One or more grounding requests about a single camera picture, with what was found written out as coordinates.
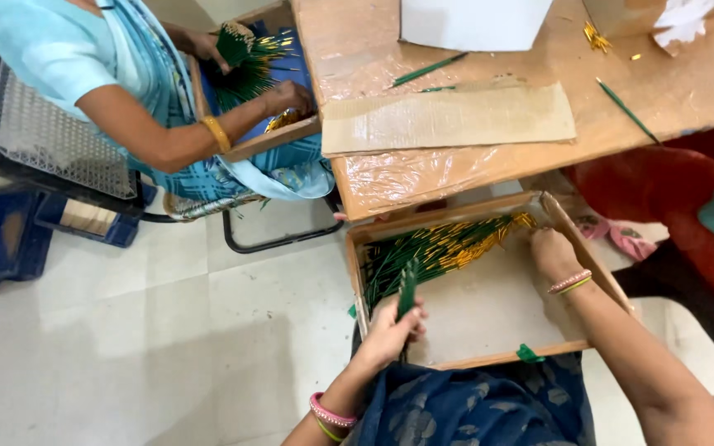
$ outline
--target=white tile floor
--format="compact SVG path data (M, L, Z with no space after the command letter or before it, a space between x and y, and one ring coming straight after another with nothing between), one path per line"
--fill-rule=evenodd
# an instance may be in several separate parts
M329 223L318 202L242 213L243 243ZM0 445L277 445L348 361L352 299L342 232L251 256L227 248L220 216L142 224L127 250L57 233L41 279L0 286ZM638 302L714 393L695 319ZM596 352L584 371L597 443L643 444Z

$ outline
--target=plastic sheet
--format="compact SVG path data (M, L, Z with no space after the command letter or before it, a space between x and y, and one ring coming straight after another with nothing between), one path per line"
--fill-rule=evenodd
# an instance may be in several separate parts
M585 41L582 28L589 17L582 2L559 0L530 51L471 53L386 90L397 76L454 52L400 44L398 0L292 3L320 105L512 73L532 86L561 82L574 114L578 138L573 144L420 149L332 159L350 220L648 144L648 137L607 98L595 77L661 140L714 127L714 17L707 19L709 38L686 57L672 59L649 36L614 40L604 55ZM631 61L634 54L641 58Z

